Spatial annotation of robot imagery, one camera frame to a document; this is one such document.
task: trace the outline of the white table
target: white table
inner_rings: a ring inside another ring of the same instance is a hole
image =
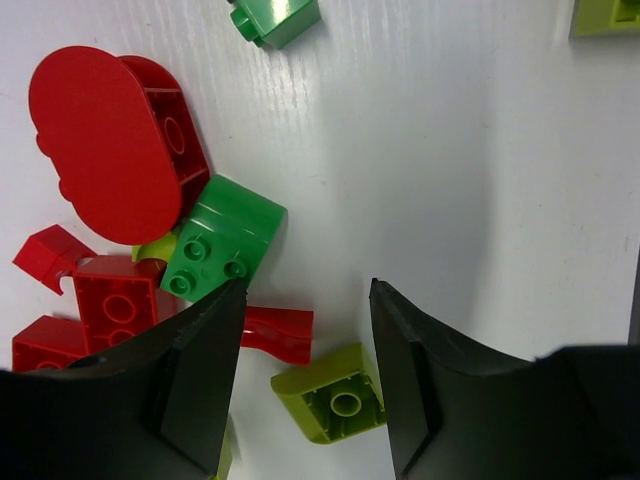
[[[27,88],[87,44],[165,65],[216,170],[289,208],[250,291],[316,311],[314,355],[361,339],[390,281],[511,354],[624,342],[640,238],[640,39],[567,39],[573,0],[321,0],[281,52],[247,44],[222,0],[9,0],[0,15],[0,363],[42,314],[76,315],[11,264],[60,223],[100,252],[34,142]],[[269,388],[285,365],[240,355],[231,479],[392,477],[385,428],[307,442]]]

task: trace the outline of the red oval block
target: red oval block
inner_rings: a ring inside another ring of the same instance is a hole
[[[57,50],[33,74],[29,109],[62,195],[113,242],[162,237],[209,179],[180,86],[146,58]]]

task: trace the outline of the red curved block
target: red curved block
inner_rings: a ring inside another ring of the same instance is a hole
[[[87,355],[80,322],[43,315],[12,341],[13,371],[64,368]]]
[[[176,297],[160,290],[161,260],[134,263],[100,255],[73,274],[89,353],[113,347],[178,312]]]
[[[13,263],[62,295],[60,279],[71,275],[78,262],[96,253],[60,225],[51,225],[34,233],[24,243]]]
[[[240,345],[292,365],[309,365],[312,334],[313,312],[247,307]]]
[[[162,237],[209,179],[180,86],[146,58],[57,50],[33,74],[29,109],[62,195],[113,242]]]

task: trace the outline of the red block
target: red block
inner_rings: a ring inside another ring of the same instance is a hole
[[[87,355],[80,322],[40,317],[13,337],[13,371],[64,368]]]
[[[78,262],[96,253],[60,225],[31,235],[13,263],[58,295],[62,295],[60,279],[71,275]]]
[[[241,346],[257,348],[292,365],[309,365],[313,312],[247,307]]]
[[[180,85],[146,58],[57,50],[33,74],[29,109],[62,195],[113,242],[159,239],[209,180]]]
[[[138,263],[128,256],[100,255],[73,274],[89,353],[144,332],[178,311],[177,299],[160,290],[161,260]]]

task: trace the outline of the white surface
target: white surface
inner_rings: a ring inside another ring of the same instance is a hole
[[[474,338],[532,358],[623,342],[640,238],[638,39],[570,44],[573,0],[321,0],[283,52],[222,0],[11,0],[0,16],[0,360],[38,316],[75,315],[11,264],[60,223],[101,252],[34,142],[27,87],[50,51],[148,56],[181,82],[215,168],[288,206],[254,304],[316,311],[314,354],[372,346],[372,276]],[[308,443],[242,351],[232,479],[389,479],[386,429]]]

